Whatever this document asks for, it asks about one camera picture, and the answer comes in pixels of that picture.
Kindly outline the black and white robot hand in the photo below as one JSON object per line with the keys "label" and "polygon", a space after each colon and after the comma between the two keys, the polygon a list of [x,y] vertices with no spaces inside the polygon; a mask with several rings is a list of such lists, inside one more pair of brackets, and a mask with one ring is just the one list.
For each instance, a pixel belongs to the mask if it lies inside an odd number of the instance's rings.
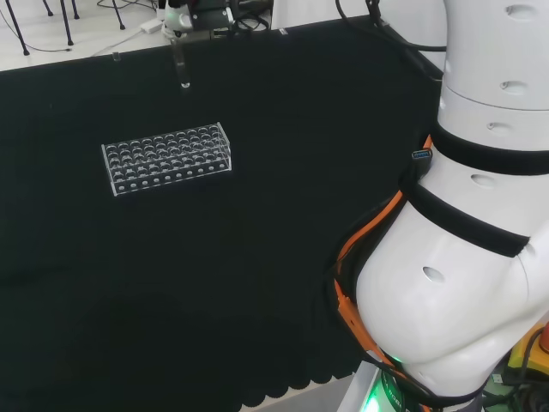
{"label": "black and white robot hand", "polygon": [[230,1],[166,1],[161,32],[174,45],[227,34],[234,24]]}

